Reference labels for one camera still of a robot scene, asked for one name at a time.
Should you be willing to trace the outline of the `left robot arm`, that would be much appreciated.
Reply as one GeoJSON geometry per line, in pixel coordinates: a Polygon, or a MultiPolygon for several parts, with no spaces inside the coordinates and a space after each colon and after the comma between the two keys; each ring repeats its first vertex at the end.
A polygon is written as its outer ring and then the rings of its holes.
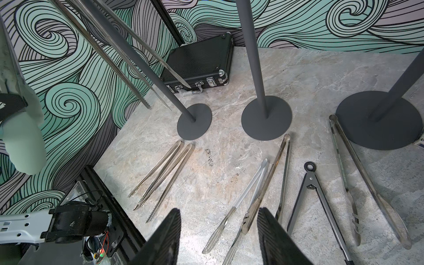
{"type": "Polygon", "coordinates": [[[69,244],[104,233],[109,214],[84,202],[52,209],[1,216],[1,244],[69,244]]]}

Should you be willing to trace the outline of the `dark slim steel tongs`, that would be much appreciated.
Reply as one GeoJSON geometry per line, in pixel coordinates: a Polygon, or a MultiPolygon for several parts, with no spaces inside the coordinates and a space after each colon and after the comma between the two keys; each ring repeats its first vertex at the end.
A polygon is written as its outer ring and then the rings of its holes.
{"type": "Polygon", "coordinates": [[[262,181],[261,189],[259,190],[259,194],[256,197],[256,199],[253,201],[251,206],[249,207],[248,211],[246,212],[242,225],[241,225],[241,232],[246,235],[248,231],[250,230],[252,223],[254,221],[254,218],[256,214],[258,213],[259,206],[261,205],[263,198],[266,194],[266,191],[269,187],[269,184],[271,182],[271,179],[274,175],[274,172],[278,166],[279,160],[282,156],[284,148],[287,146],[288,142],[290,140],[290,134],[285,134],[283,138],[283,142],[278,150],[278,153],[276,155],[276,158],[274,159],[273,165],[271,166],[271,169],[268,172],[267,177],[264,181],[262,181]]]}

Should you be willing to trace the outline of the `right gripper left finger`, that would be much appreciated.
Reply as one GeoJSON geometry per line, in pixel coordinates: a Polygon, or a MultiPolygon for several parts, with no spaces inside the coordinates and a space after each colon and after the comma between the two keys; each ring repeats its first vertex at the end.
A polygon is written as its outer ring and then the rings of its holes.
{"type": "Polygon", "coordinates": [[[176,265],[180,248],[181,212],[173,208],[130,265],[176,265]]]}

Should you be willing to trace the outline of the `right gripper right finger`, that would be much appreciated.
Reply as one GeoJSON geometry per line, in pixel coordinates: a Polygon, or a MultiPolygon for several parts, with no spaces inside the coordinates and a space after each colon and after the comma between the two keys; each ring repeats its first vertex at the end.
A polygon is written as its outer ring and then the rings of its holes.
{"type": "Polygon", "coordinates": [[[312,265],[267,208],[259,209],[257,228],[264,265],[312,265]]]}

